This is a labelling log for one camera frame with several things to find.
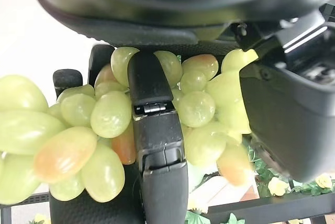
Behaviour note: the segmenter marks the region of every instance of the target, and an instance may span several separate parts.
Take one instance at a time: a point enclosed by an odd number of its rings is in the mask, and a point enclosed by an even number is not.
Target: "grape bunch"
[[[116,49],[94,87],[66,89],[51,107],[29,79],[0,78],[0,204],[23,201],[40,183],[48,183],[52,196],[62,201],[84,189],[101,203],[121,192],[123,165],[136,160],[127,66],[138,51]],[[217,163],[228,181],[244,184],[251,166],[241,142],[250,128],[239,71],[256,53],[231,51],[217,76],[213,55],[181,64],[171,52],[154,54],[173,93],[188,162],[199,167]]]

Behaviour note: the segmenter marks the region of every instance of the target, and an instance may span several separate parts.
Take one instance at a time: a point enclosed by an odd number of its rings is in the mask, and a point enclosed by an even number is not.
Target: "yellow flower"
[[[298,219],[294,219],[294,220],[289,220],[288,221],[289,224],[300,224],[303,223],[302,220],[298,220]]]
[[[328,173],[323,173],[315,179],[316,184],[321,188],[332,188],[333,182]]]
[[[270,193],[276,196],[283,196],[288,186],[288,183],[279,180],[277,177],[273,177],[267,185]]]
[[[36,214],[35,215],[35,222],[39,222],[39,221],[42,221],[44,220],[44,223],[43,224],[51,224],[51,220],[50,219],[47,219],[47,217],[45,215],[41,215],[41,214]]]

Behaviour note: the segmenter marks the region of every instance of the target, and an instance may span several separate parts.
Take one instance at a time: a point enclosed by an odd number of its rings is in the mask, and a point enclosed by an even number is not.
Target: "black plastic panel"
[[[130,59],[128,80],[134,106],[173,100],[161,63],[152,51],[137,52]]]

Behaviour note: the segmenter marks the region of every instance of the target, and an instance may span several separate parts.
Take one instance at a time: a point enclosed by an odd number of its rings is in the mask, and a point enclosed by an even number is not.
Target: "black mount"
[[[141,195],[148,224],[183,224],[188,178],[183,135],[173,95],[152,52],[136,53],[128,64]]]
[[[235,24],[259,60],[240,71],[244,104],[261,158],[297,181],[333,168],[335,27],[315,11],[277,23]]]

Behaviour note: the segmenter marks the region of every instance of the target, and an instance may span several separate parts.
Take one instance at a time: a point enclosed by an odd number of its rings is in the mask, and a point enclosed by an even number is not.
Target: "green grape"
[[[0,153],[0,178],[4,170],[4,164],[5,164],[4,159],[1,157],[1,153]]]
[[[230,71],[216,76],[207,83],[206,92],[211,95],[218,107],[242,100],[238,72]]]
[[[32,168],[33,159],[29,155],[6,155],[0,177],[0,204],[19,203],[40,185]]]
[[[37,111],[11,110],[0,113],[0,150],[35,154],[44,143],[65,129],[56,118]]]
[[[61,121],[66,128],[71,127],[71,125],[63,118],[61,104],[56,103],[53,106],[50,106],[47,110],[47,114]]]
[[[217,119],[231,131],[241,134],[251,133],[243,100],[224,107],[217,107]]]
[[[114,77],[120,84],[126,87],[129,87],[127,71],[128,63],[131,57],[137,52],[139,52],[139,50],[133,47],[120,47],[112,53],[110,58]]]
[[[91,85],[86,84],[86,85],[83,85],[83,86],[68,88],[68,89],[64,90],[61,93],[61,95],[59,95],[59,97],[57,98],[57,103],[61,103],[67,97],[71,97],[75,94],[85,94],[87,96],[95,98],[94,88]]]
[[[118,155],[101,143],[81,174],[89,195],[101,203],[114,199],[125,184],[125,170]]]
[[[228,144],[217,160],[217,166],[220,175],[234,186],[247,185],[254,178],[247,149],[242,144]]]
[[[207,80],[211,80],[219,70],[219,63],[215,56],[209,54],[196,55],[186,59],[183,64],[183,72],[200,71]]]
[[[255,61],[258,58],[254,50],[244,52],[241,49],[230,51],[224,58],[221,65],[221,72],[240,71],[244,66]]]
[[[92,156],[97,139],[90,128],[80,126],[53,136],[35,155],[35,174],[51,184],[75,175]]]
[[[179,118],[189,127],[200,127],[207,124],[213,118],[214,113],[214,100],[205,92],[187,93],[179,102]]]
[[[131,102],[123,92],[113,91],[96,103],[92,115],[92,129],[99,136],[114,138],[123,133],[131,119]]]
[[[114,77],[113,71],[111,70],[110,63],[105,65],[100,70],[98,76],[95,79],[94,87],[97,87],[100,83],[104,83],[107,81],[117,82],[116,78]]]
[[[184,94],[194,91],[203,91],[206,83],[206,77],[202,72],[188,71],[182,76],[180,89]]]
[[[170,87],[175,87],[183,75],[183,68],[175,54],[169,51],[156,51],[155,56],[160,61]]]
[[[231,137],[222,131],[220,123],[211,122],[193,129],[184,138],[186,159],[195,166],[209,166],[217,161]]]
[[[106,139],[106,138],[98,136],[98,143],[102,143],[105,146],[111,148],[111,139]]]
[[[100,83],[95,88],[95,97],[96,99],[100,99],[103,95],[107,94],[111,91],[120,91],[120,92],[126,92],[129,88],[125,87],[122,84],[119,84],[116,81],[107,81]]]
[[[85,94],[75,94],[67,97],[61,103],[63,118],[72,126],[90,127],[91,113],[95,99]]]
[[[172,95],[173,95],[172,103],[173,103],[174,108],[177,109],[180,100],[181,100],[182,97],[184,96],[184,93],[182,93],[182,91],[180,91],[180,90],[177,89],[177,88],[172,89],[171,91],[172,91]]]
[[[8,75],[0,78],[0,111],[33,110],[46,112],[48,103],[41,90],[31,80]]]
[[[51,195],[61,201],[68,201],[77,198],[85,189],[80,173],[59,181],[55,184],[49,184]]]

